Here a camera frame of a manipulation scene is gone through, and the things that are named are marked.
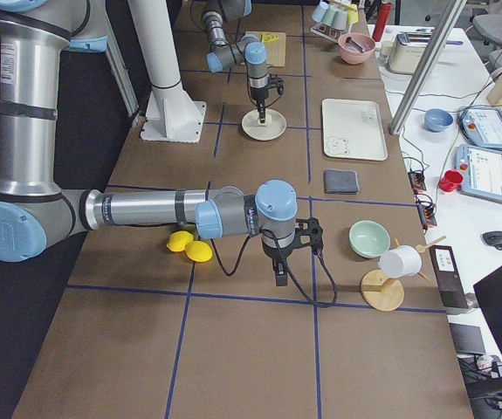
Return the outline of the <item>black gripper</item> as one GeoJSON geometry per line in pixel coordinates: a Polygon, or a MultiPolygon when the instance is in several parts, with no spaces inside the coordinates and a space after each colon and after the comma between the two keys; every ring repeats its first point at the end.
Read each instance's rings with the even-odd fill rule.
{"type": "Polygon", "coordinates": [[[283,237],[275,241],[267,235],[261,236],[263,251],[272,260],[276,286],[287,286],[287,270],[284,260],[292,253],[293,237],[283,237]]]}
{"type": "Polygon", "coordinates": [[[260,124],[265,124],[266,112],[265,112],[265,102],[269,97],[269,89],[267,86],[264,87],[251,87],[251,99],[254,101],[255,106],[258,111],[258,122],[260,124]]]}

